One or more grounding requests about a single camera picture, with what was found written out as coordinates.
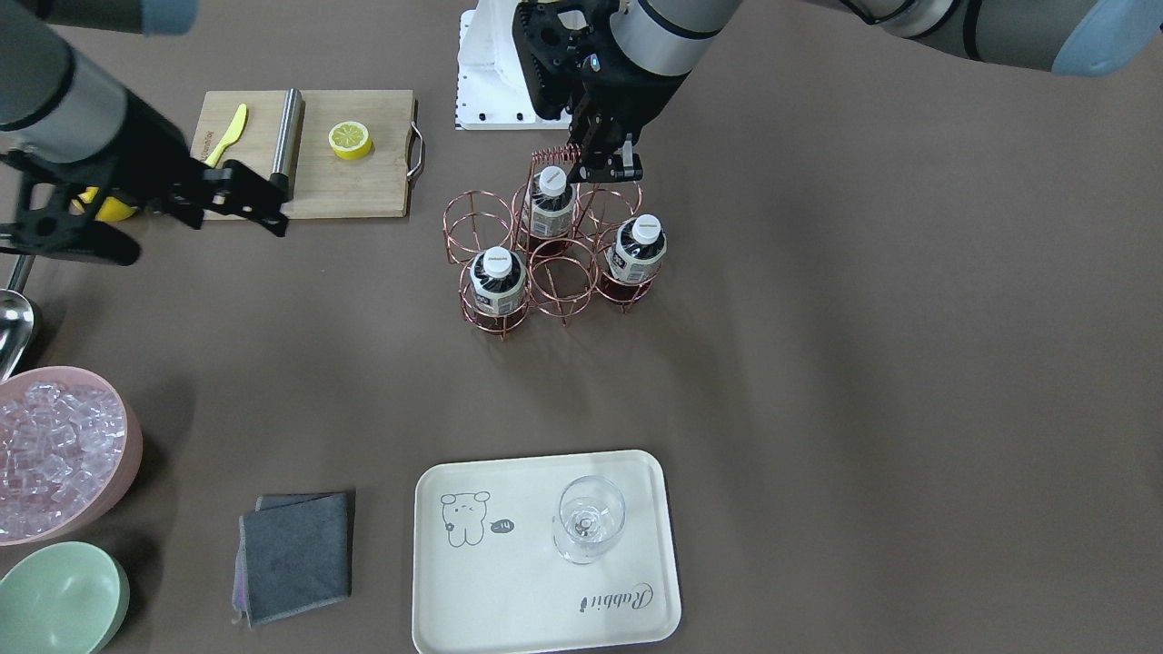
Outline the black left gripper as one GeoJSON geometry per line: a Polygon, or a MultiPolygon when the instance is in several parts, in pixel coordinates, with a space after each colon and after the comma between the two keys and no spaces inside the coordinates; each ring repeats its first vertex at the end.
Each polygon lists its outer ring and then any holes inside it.
{"type": "Polygon", "coordinates": [[[614,26],[634,9],[619,1],[519,1],[512,41],[537,116],[571,116],[569,144],[578,182],[640,182],[641,130],[687,74],[661,74],[636,62],[614,26]]]}

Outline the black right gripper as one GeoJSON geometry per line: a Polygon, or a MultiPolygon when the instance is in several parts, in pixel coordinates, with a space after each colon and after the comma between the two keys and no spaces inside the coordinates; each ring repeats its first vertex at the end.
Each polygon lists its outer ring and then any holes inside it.
{"type": "Polygon", "coordinates": [[[236,159],[211,168],[190,156],[183,134],[137,95],[128,95],[116,136],[87,159],[53,163],[30,145],[3,152],[20,171],[13,216],[3,223],[3,253],[128,266],[141,247],[98,220],[104,202],[167,213],[198,229],[206,219],[238,219],[284,237],[290,219],[283,196],[236,159]],[[221,196],[221,202],[215,197],[221,196]]]}

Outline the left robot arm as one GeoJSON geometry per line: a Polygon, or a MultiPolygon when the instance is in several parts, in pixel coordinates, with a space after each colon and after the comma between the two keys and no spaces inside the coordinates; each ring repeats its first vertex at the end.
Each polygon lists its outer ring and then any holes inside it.
{"type": "MultiPolygon", "coordinates": [[[[519,1],[512,41],[537,116],[571,118],[573,183],[638,182],[636,145],[739,1],[519,1]]],[[[866,26],[958,58],[1104,77],[1160,33],[1158,1],[835,1],[866,26]]]]}

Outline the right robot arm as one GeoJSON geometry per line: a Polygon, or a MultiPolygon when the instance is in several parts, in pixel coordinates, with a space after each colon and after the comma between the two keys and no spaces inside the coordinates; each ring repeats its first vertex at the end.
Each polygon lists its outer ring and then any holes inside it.
{"type": "Polygon", "coordinates": [[[55,29],[183,35],[195,1],[5,1],[3,163],[21,175],[3,253],[128,266],[140,244],[98,216],[105,199],[149,207],[199,229],[206,212],[283,237],[285,192],[244,163],[188,152],[183,131],[55,29]]]}

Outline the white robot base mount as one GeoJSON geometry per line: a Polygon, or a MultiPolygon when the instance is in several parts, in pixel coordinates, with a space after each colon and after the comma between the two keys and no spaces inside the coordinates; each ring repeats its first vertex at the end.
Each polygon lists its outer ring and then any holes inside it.
{"type": "Polygon", "coordinates": [[[515,1],[478,1],[461,13],[454,128],[565,130],[570,115],[540,118],[531,107],[512,40],[515,1]]]}

